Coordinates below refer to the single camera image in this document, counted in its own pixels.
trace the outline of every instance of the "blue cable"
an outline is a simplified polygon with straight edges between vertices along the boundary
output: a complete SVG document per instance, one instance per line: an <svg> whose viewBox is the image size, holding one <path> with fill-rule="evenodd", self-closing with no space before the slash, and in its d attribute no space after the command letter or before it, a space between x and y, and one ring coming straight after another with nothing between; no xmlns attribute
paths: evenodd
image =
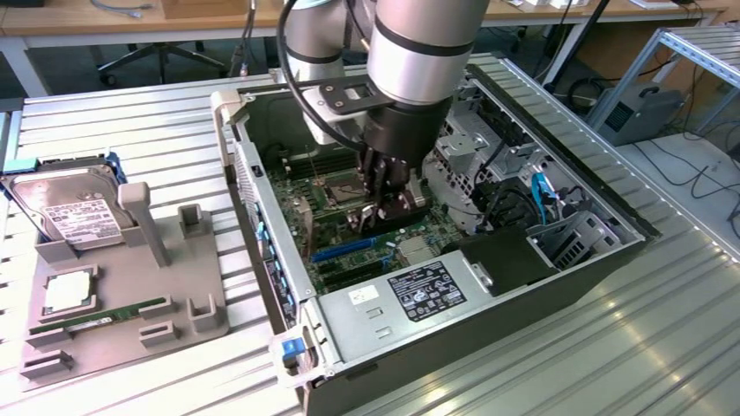
<svg viewBox="0 0 740 416"><path fill-rule="evenodd" d="M553 199L557 199L557 194L546 182L546 177L544 173L537 172L532 175L532 198L534 198L536 207L540 210L540 216L542 217L542 225L546 225L546 216L542 204L542 193L546 194Z"/></svg>

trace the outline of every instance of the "metal bracket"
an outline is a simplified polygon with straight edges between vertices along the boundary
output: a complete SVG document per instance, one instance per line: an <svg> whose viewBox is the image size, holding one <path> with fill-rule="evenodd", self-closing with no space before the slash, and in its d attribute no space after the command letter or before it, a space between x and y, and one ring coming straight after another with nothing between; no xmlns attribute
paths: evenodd
<svg viewBox="0 0 740 416"><path fill-rule="evenodd" d="M370 77L334 78L318 87L329 110L340 115L358 113L394 103L372 85Z"/></svg>

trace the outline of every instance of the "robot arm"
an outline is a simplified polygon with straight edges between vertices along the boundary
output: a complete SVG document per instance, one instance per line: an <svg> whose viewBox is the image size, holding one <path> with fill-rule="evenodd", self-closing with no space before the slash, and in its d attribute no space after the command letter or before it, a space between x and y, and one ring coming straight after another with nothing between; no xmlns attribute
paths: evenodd
<svg viewBox="0 0 740 416"><path fill-rule="evenodd" d="M373 19L374 2L357 2L288 0L282 13L289 13L296 3L304 6L318 3L313 8L300 9L297 19L286 23L289 66L302 81L341 74L336 66L341 67L342 46L357 48L362 45L358 34L372 34L369 79L361 86L368 96L362 100L337 99L336 96L346 98L348 90L356 91L357 87L338 80L304 93L313 97L320 94L312 106L320 103L324 114L328 110L345 118L353 109L364 118L364 128L352 143L337 140L358 151L358 169L372 202L357 218L364 228L377 219L385 221L408 215L424 204L416 171L440 135L488 0L377 0ZM352 25L346 5L361 16L356 17L360 26L368 27ZM321 126L324 120L309 118L326 132Z"/></svg>

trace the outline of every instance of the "power supply label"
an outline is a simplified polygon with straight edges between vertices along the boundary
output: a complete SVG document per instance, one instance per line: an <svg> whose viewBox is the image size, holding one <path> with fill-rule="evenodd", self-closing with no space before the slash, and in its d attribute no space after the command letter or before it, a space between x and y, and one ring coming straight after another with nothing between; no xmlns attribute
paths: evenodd
<svg viewBox="0 0 740 416"><path fill-rule="evenodd" d="M44 214L69 244L120 236L120 228L105 199L45 206Z"/></svg>
<svg viewBox="0 0 740 416"><path fill-rule="evenodd" d="M401 302L405 316L413 322L466 301L441 262L390 277L388 283L397 301Z"/></svg>

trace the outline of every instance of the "green circuit board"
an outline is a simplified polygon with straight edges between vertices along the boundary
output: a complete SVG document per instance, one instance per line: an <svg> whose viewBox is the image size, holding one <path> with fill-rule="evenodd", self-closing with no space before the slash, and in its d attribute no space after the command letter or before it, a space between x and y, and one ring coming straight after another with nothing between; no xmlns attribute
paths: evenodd
<svg viewBox="0 0 740 416"><path fill-rule="evenodd" d="M274 172L268 176L300 257L320 294L400 270L432 255L437 256L441 249L462 237L444 207L429 198L429 214L416 224L376 236L369 248L312 263L310 254L360 239L345 219L349 211L360 210L368 204L357 173L349 169L293 180ZM308 208L312 238L306 227ZM408 255L401 249L408 251L412 246L420 250Z"/></svg>

